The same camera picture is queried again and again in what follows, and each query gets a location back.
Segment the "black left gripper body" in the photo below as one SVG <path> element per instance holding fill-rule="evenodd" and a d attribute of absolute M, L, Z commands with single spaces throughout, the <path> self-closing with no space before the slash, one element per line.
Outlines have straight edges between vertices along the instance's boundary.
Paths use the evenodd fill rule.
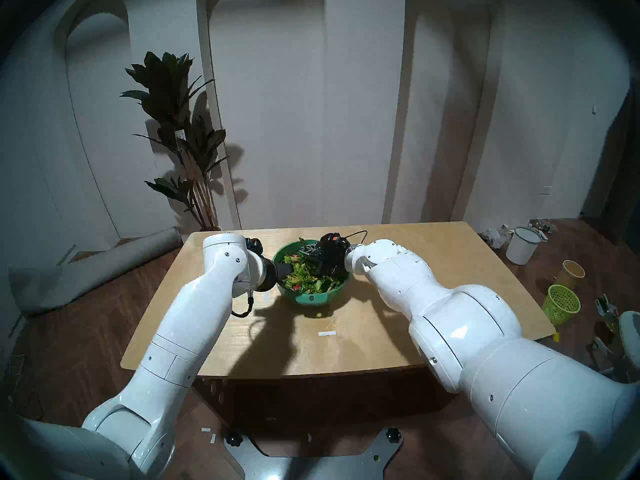
<path fill-rule="evenodd" d="M 264 267 L 264 278 L 260 281 L 259 291 L 270 291 L 278 281 L 278 271 L 275 263 L 268 258 L 261 258 Z"/>

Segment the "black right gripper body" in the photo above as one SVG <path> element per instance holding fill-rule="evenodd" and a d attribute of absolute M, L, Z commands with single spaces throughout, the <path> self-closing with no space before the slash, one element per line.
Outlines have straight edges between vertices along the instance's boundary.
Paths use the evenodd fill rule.
<path fill-rule="evenodd" d="M 321 265 L 315 265 L 314 274 L 317 277 L 341 275 L 346 271 L 344 260 L 350 249 L 348 241 L 318 241 L 315 247 L 322 248 Z"/>

